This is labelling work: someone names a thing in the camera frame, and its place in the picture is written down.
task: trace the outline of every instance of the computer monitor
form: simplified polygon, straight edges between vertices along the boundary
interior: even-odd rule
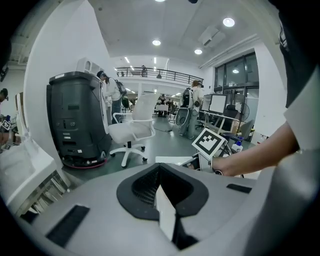
[[[212,94],[209,112],[223,114],[226,108],[227,95]]]
[[[211,103],[211,97],[212,97],[212,94],[203,96],[203,101],[202,101],[202,106],[201,106],[201,110],[202,111],[209,112],[209,107],[210,107],[210,103]]]

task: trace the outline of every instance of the column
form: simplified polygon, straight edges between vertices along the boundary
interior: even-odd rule
[[[142,94],[142,83],[140,82],[139,85],[138,85],[138,99],[139,99],[141,94]]]

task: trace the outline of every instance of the ceiling light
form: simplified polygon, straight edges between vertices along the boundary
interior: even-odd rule
[[[196,49],[196,50],[194,51],[194,53],[195,53],[195,54],[198,54],[198,55],[199,55],[199,54],[202,54],[202,50]]]
[[[225,18],[223,20],[223,24],[226,26],[226,27],[233,27],[235,25],[235,21],[232,19],[232,18]]]
[[[153,45],[155,45],[155,46],[161,45],[161,42],[160,42],[159,40],[153,40],[152,43],[153,43]]]

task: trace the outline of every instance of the black vent opening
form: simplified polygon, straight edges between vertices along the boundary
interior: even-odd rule
[[[181,217],[196,215],[209,197],[202,182],[163,163],[156,163],[122,181],[116,195],[123,208],[134,217],[158,221],[155,199],[160,185]]]

